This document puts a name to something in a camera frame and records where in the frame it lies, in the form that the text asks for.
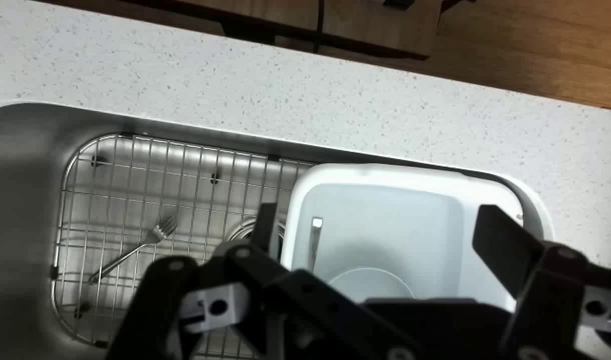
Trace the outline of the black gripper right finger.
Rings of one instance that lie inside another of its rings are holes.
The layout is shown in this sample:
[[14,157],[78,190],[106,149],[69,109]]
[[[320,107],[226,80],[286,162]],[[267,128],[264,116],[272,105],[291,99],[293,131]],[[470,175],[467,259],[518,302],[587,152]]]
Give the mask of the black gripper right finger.
[[611,268],[534,235],[499,205],[478,210],[473,250],[518,299],[503,330],[503,360],[593,360],[582,325],[611,348]]

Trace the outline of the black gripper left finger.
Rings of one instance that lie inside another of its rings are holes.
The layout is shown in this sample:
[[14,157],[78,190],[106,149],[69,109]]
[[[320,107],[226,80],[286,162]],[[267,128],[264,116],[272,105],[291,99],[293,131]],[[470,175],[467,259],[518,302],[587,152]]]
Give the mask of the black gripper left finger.
[[191,360],[205,336],[232,330],[258,360],[412,360],[412,342],[307,270],[270,256],[276,208],[258,208],[253,235],[225,241],[206,264],[152,261],[106,360]]

